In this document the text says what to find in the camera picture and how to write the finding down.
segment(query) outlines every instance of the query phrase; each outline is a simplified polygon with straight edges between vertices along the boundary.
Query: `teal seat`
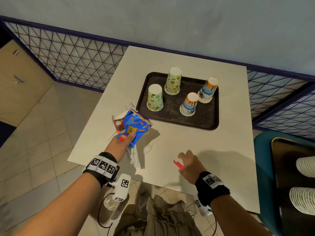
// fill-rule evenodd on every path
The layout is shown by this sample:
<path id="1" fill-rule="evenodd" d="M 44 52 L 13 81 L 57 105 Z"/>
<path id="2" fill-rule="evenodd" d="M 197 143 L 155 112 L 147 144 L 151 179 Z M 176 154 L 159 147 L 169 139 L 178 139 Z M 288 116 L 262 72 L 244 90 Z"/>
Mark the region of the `teal seat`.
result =
<path id="1" fill-rule="evenodd" d="M 258 217 L 274 235 L 282 236 L 279 207 L 273 198 L 276 192 L 276 183 L 273 173 L 271 141 L 277 137 L 309 145 L 315 144 L 277 131 L 262 132 L 254 139 L 260 205 L 260 215 Z"/>

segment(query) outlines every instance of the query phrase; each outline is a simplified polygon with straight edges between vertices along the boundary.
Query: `dark brown serving tray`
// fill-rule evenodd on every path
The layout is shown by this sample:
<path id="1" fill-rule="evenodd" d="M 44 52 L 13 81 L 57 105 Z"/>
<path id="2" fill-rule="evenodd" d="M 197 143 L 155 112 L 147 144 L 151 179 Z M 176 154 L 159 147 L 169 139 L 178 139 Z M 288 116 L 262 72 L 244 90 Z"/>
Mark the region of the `dark brown serving tray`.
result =
<path id="1" fill-rule="evenodd" d="M 289 191 L 292 187 L 315 188 L 315 178 L 302 175 L 295 164 L 298 158 L 315 156 L 315 147 L 284 138 L 273 139 L 271 147 L 283 235 L 314 235 L 315 216 L 298 211 Z"/>
<path id="2" fill-rule="evenodd" d="M 180 113 L 179 107 L 182 105 L 187 94 L 198 93 L 206 82 L 202 79 L 188 77 L 181 78 L 180 91 L 177 95 L 169 95 L 165 92 L 167 74 L 152 72 L 144 81 L 142 91 L 137 103 L 136 110 L 146 116 L 161 122 L 168 122 L 187 127 L 194 127 L 204 130 L 215 130 L 219 125 L 219 88 L 216 89 L 210 103 L 197 103 L 196 112 L 192 116 L 184 116 Z M 163 108 L 154 112 L 148 109 L 148 88 L 151 84 L 159 84 L 163 88 Z"/>

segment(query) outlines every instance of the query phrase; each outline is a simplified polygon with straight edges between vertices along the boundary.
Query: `floor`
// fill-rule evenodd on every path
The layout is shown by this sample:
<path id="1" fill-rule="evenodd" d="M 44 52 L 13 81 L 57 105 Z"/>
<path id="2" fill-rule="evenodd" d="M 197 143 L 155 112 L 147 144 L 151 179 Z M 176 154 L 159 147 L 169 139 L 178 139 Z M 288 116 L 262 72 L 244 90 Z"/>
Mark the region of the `floor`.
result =
<path id="1" fill-rule="evenodd" d="M 98 92 L 54 83 L 0 148 L 0 236 L 18 232 L 82 174 L 83 166 L 67 158 L 100 97 Z M 157 204 L 183 200 L 196 214 L 202 235 L 213 234 L 213 215 L 196 212 L 193 196 L 133 180 L 128 204 L 143 191 L 150 192 Z M 79 235 L 102 236 L 107 231 L 88 217 Z M 223 236 L 220 226 L 216 235 Z"/>

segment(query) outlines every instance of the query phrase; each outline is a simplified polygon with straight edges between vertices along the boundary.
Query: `pink plastic object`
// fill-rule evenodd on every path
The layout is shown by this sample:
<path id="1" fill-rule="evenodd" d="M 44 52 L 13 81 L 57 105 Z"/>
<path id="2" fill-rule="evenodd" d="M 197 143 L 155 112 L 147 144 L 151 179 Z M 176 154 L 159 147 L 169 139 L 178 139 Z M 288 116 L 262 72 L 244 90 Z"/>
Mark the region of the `pink plastic object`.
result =
<path id="1" fill-rule="evenodd" d="M 178 161 L 174 160 L 174 163 L 175 163 L 176 166 L 178 166 L 179 169 L 181 169 L 181 170 L 185 169 L 184 166 L 181 163 L 179 163 Z"/>

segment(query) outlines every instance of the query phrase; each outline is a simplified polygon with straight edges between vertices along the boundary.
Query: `gray wall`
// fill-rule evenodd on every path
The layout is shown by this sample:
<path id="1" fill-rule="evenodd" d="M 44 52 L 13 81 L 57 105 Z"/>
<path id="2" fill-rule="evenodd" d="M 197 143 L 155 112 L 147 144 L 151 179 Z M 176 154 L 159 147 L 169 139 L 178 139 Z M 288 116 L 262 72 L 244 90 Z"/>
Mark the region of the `gray wall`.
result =
<path id="1" fill-rule="evenodd" d="M 0 0 L 0 15 L 315 75 L 315 0 Z"/>

